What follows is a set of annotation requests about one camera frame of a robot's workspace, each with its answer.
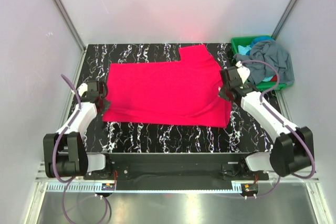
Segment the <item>red t shirt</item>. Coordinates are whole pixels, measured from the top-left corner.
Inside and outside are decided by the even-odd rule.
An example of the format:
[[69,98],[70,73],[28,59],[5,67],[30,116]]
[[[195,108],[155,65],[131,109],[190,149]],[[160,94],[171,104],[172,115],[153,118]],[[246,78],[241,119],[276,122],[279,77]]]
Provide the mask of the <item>red t shirt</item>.
[[205,45],[179,54],[179,61],[111,64],[103,121],[225,128],[232,106],[218,95],[220,65]]

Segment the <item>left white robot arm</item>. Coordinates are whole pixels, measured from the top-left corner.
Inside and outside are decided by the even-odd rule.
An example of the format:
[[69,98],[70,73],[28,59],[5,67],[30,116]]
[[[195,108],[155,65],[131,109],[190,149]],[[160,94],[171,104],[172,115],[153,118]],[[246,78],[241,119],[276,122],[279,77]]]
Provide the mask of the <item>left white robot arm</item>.
[[87,154],[84,134],[106,108],[108,88],[103,81],[82,83],[77,92],[77,104],[65,124],[43,138],[45,173],[49,178],[84,176],[95,172],[103,180],[113,175],[112,165],[103,154]]

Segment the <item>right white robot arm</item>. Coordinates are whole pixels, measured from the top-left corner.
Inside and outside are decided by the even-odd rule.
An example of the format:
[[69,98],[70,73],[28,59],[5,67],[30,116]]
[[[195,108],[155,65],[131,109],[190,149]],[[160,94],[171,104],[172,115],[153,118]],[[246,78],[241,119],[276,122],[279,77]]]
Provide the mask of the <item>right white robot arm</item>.
[[221,70],[223,86],[219,96],[234,102],[249,113],[273,140],[271,152],[255,152],[238,167],[239,176],[250,180],[258,171],[275,172],[280,177],[298,176],[298,171],[311,167],[307,178],[316,171],[313,149],[313,132],[308,127],[298,127],[286,119],[265,99],[257,87],[247,82],[250,71],[238,63]]

